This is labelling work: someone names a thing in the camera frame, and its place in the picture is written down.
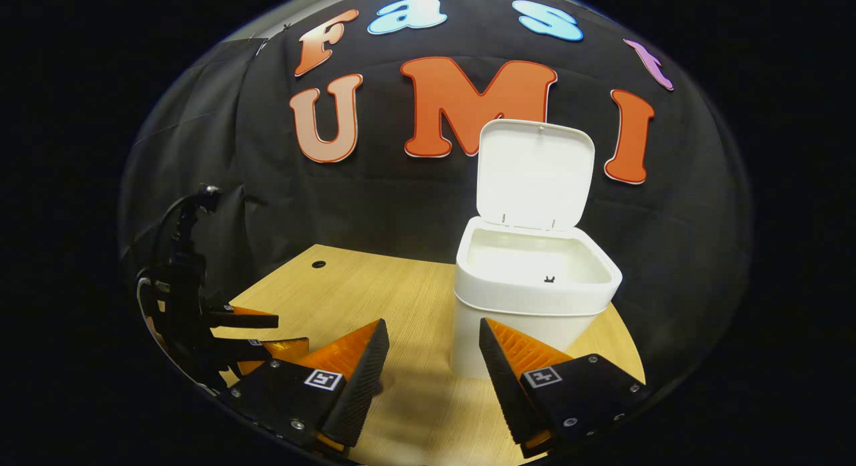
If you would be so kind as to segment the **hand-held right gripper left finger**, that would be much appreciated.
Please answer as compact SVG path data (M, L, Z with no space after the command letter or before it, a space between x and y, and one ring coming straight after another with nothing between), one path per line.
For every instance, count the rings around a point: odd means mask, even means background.
M223 392L227 411L309 453L348 453L366 423L389 352L385 320L295 362L271 359Z

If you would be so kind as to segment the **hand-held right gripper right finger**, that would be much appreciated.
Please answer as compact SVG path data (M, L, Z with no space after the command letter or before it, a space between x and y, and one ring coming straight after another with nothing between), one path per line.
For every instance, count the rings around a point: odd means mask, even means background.
M574 358L496 320L479 348L513 441L525 458L577 453L647 402L648 388L602 354Z

